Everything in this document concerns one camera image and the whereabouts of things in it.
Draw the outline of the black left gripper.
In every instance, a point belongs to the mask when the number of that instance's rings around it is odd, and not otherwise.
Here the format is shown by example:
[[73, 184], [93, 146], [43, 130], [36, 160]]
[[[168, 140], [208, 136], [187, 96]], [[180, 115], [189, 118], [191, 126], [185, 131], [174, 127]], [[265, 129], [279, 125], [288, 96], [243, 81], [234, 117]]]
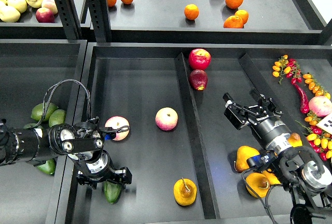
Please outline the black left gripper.
[[104, 181], [126, 185], [132, 183], [132, 173], [127, 167], [115, 169], [113, 161], [106, 150], [101, 150], [92, 156], [92, 160], [79, 159], [76, 162], [77, 182], [96, 189], [98, 183]]

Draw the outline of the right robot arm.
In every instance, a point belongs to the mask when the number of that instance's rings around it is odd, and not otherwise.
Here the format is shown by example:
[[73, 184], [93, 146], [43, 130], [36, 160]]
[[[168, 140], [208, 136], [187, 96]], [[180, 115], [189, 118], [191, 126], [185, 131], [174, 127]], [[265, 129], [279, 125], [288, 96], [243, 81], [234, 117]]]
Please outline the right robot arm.
[[256, 89], [250, 94], [257, 102], [254, 106], [239, 105], [229, 93], [223, 96], [226, 118], [238, 130], [250, 127], [263, 148], [260, 154], [245, 159], [248, 168], [242, 172], [242, 178], [270, 169], [291, 194], [291, 223], [331, 223], [331, 196], [327, 193], [331, 172], [312, 148], [289, 143], [291, 130], [280, 119], [283, 112], [272, 98]]

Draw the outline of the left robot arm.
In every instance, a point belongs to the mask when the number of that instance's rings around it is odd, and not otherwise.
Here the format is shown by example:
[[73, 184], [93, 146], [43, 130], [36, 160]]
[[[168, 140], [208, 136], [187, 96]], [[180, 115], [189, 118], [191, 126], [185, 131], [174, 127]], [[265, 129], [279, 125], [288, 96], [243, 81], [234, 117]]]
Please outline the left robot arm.
[[93, 189], [104, 181], [126, 185], [132, 182], [132, 174], [127, 167], [116, 169], [110, 155], [104, 150], [104, 137], [129, 131], [129, 125], [119, 128], [100, 128], [99, 118], [91, 117], [91, 98], [87, 99], [85, 122], [75, 125], [61, 123], [47, 129], [38, 124], [27, 129], [8, 128], [1, 119], [1, 165], [26, 162], [34, 166], [58, 156], [68, 156], [78, 170], [76, 179], [81, 185]]

